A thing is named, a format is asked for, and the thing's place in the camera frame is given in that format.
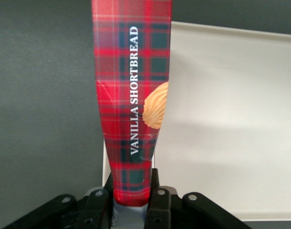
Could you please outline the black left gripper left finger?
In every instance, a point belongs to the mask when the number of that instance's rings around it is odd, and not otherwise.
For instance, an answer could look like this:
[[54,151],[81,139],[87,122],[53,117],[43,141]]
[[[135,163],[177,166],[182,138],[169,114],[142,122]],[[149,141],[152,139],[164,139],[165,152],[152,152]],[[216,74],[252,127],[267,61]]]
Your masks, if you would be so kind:
[[113,206],[112,175],[109,174],[103,187],[95,187],[86,192],[87,202],[83,215],[85,229],[109,229]]

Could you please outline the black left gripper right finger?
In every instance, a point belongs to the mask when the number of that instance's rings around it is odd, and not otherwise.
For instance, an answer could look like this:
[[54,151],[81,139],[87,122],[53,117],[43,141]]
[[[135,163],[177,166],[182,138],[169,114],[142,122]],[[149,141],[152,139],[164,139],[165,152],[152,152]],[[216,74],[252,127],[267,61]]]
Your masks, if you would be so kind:
[[151,193],[145,219],[146,229],[171,228],[171,194],[160,186],[158,169],[151,172]]

